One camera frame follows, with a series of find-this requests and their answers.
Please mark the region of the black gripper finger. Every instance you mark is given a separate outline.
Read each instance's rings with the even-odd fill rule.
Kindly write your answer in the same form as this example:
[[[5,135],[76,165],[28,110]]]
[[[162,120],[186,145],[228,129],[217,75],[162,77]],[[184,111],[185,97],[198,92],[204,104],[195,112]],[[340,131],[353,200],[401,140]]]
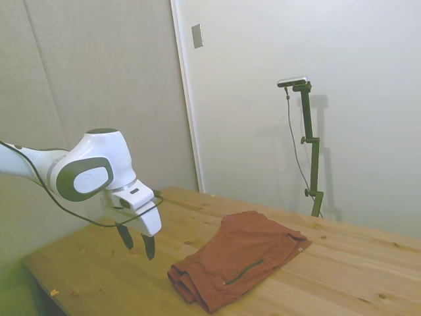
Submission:
[[[147,258],[148,260],[152,260],[155,257],[155,237],[147,236],[145,234],[142,234],[141,237],[145,245]]]
[[[117,226],[118,233],[124,243],[124,245],[130,250],[134,246],[134,242],[132,236],[128,230],[128,228],[124,225]]]

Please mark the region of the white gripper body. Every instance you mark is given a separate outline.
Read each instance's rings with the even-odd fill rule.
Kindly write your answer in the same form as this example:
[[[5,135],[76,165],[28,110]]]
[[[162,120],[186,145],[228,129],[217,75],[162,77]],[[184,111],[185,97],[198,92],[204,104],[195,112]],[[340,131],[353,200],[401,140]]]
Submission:
[[[105,216],[117,224],[133,228],[149,237],[162,228],[153,194],[136,197],[130,193],[102,193],[100,201]]]

